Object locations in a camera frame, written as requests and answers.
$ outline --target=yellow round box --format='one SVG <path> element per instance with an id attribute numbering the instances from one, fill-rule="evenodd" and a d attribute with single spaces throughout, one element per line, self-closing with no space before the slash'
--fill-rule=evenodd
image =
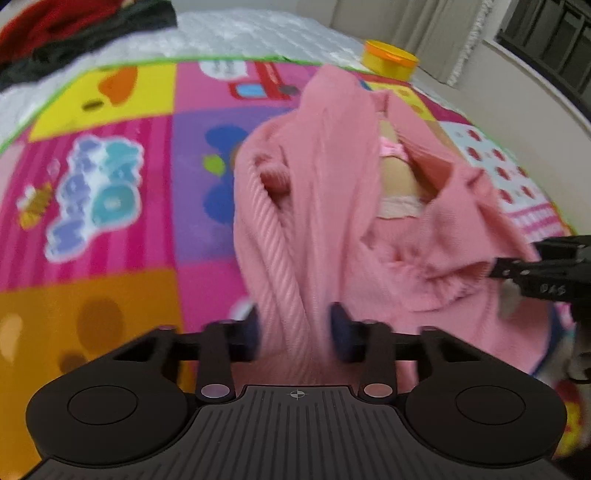
<path id="1" fill-rule="evenodd" d="M 393 45 L 368 40 L 361 63 L 378 75 L 407 82 L 418 65 L 418 58 Z"/>

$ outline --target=pink sweater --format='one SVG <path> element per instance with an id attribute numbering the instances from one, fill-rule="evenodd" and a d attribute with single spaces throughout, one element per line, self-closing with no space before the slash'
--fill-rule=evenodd
<path id="1" fill-rule="evenodd" d="M 378 112 L 439 191 L 419 218 L 379 219 Z M 324 66 L 300 107 L 244 142 L 235 166 L 235 248 L 259 308 L 262 355 L 238 383 L 356 384 L 335 360 L 329 305 L 402 333 L 433 325 L 530 371 L 547 324 L 498 319 L 495 257 L 535 259 L 486 173 L 444 147 L 391 92 Z M 414 382 L 400 369 L 401 388 Z"/>

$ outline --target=colorful play mat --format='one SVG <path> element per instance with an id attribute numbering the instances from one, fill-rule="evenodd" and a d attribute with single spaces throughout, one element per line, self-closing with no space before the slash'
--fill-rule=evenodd
<path id="1" fill-rule="evenodd" d="M 25 408 L 42 385 L 157 325 L 191 332 L 249 310 L 233 249 L 233 153 L 297 107 L 317 68 L 208 59 L 95 70 L 0 150 L 2 480 L 38 461 Z M 355 75 L 485 168 L 530 241 L 564 234 L 543 191 L 461 114 L 409 84 Z"/>

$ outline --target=pink bow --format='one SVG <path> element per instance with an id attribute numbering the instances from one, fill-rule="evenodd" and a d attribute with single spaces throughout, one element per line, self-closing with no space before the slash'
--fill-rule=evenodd
<path id="1" fill-rule="evenodd" d="M 394 143 L 386 137 L 379 138 L 379 156 L 396 157 L 408 163 L 408 154 L 401 143 Z"/>

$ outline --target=silver screw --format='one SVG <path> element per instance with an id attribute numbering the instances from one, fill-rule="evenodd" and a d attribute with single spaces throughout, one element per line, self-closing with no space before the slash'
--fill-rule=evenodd
<path id="1" fill-rule="evenodd" d="M 386 385 L 383 383 L 370 383 L 367 385 L 363 391 L 366 395 L 373 397 L 373 398 L 385 398 L 389 397 L 394 393 L 392 387 L 390 385 Z"/>
<path id="2" fill-rule="evenodd" d="M 230 393 L 230 389 L 221 383 L 210 383 L 201 389 L 201 395 L 207 398 L 222 398 Z"/>

